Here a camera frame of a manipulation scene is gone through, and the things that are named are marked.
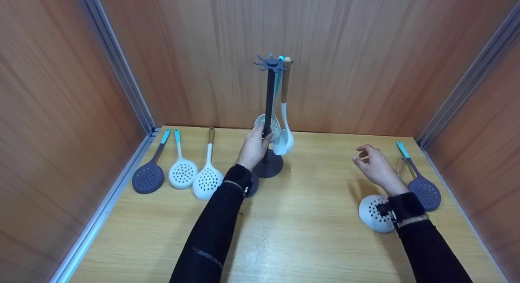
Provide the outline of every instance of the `hand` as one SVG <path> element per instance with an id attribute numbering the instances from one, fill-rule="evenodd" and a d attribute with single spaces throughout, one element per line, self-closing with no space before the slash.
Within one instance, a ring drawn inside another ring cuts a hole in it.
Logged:
<path id="1" fill-rule="evenodd" d="M 356 151 L 360 152 L 359 157 L 352 157 L 352 161 L 370 181 L 382 187 L 388 196 L 408 192 L 397 172 L 378 149 L 367 144 L 359 146 Z"/>
<path id="2" fill-rule="evenodd" d="M 244 144 L 242 144 L 238 159 L 236 160 L 237 164 L 244 166 L 249 169 L 249 171 L 253 170 L 258 162 L 262 160 L 269 146 L 269 142 L 271 142 L 271 138 L 273 137 L 273 133 L 270 133 L 262 140 L 263 128 L 264 123 L 260 122 L 249 132 L 247 137 L 245 137 Z"/>

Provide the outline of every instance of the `left hand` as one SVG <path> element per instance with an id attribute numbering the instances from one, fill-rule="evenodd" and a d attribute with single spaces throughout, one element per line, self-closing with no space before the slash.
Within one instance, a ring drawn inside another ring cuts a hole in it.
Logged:
<path id="1" fill-rule="evenodd" d="M 269 142 L 271 142 L 271 138 L 273 137 L 273 133 L 270 133 L 262 140 L 263 128 L 264 123 L 260 122 L 249 132 L 247 137 L 245 137 L 244 144 L 242 144 L 238 159 L 236 160 L 237 164 L 244 166 L 249 171 L 253 170 L 258 162 L 262 160 L 269 146 Z"/>

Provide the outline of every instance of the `black pole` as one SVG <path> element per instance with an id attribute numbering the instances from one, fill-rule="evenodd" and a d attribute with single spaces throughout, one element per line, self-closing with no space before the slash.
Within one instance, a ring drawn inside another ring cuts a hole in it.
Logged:
<path id="1" fill-rule="evenodd" d="M 273 70 L 267 70 L 267 98 L 265 100 L 265 123 L 264 123 L 264 135 L 267 137 L 271 133 L 271 118 L 273 117 L 273 97 L 275 94 L 275 72 Z M 267 163 L 267 152 L 265 152 L 262 158 L 263 163 Z"/>
<path id="2" fill-rule="evenodd" d="M 262 66 L 260 70 L 267 70 L 267 97 L 265 100 L 265 118 L 264 118 L 264 131 L 262 136 L 265 138 L 271 133 L 271 119 L 273 118 L 273 96 L 275 94 L 275 78 L 276 73 L 281 70 L 286 70 L 284 63 L 281 60 L 274 59 L 273 54 L 269 55 L 269 59 L 263 59 L 258 55 L 260 62 L 256 65 Z M 268 148 L 262 161 L 260 161 L 253 172 L 260 178 L 271 178 L 282 171 L 284 167 L 284 159 L 281 156 L 276 155 L 272 149 Z"/>

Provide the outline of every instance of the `wooden table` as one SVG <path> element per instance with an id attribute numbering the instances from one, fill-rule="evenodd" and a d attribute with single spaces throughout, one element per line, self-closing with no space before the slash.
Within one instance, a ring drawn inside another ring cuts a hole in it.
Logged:
<path id="1" fill-rule="evenodd" d="M 184 157 L 201 169 L 208 129 L 179 129 Z M 223 174 L 246 134 L 216 129 L 213 164 Z M 439 187 L 442 204 L 430 218 L 473 280 L 501 281 L 414 139 L 330 133 L 294 133 L 294 139 L 282 172 L 261 179 L 258 192 L 241 207 L 223 282 L 414 282 L 395 231 L 379 234 L 359 220 L 361 199 L 382 190 L 351 161 L 355 148 L 369 143 L 396 164 L 401 157 L 397 140 Z M 149 161 L 159 141 L 154 140 L 141 163 Z M 176 159 L 171 136 L 158 163 L 167 173 Z M 405 167 L 403 180 L 411 179 Z M 191 188 L 177 190 L 168 181 L 147 195 L 136 193 L 129 183 L 70 282 L 167 282 L 204 205 Z"/>

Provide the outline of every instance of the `wrist band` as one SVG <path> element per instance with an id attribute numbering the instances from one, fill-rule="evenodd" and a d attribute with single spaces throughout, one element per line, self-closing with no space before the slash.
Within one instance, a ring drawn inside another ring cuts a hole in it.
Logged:
<path id="1" fill-rule="evenodd" d="M 405 219 L 422 216 L 426 213 L 413 192 L 392 196 L 388 198 L 387 203 L 379 204 L 376 208 L 381 216 L 390 216 L 394 226 Z"/>

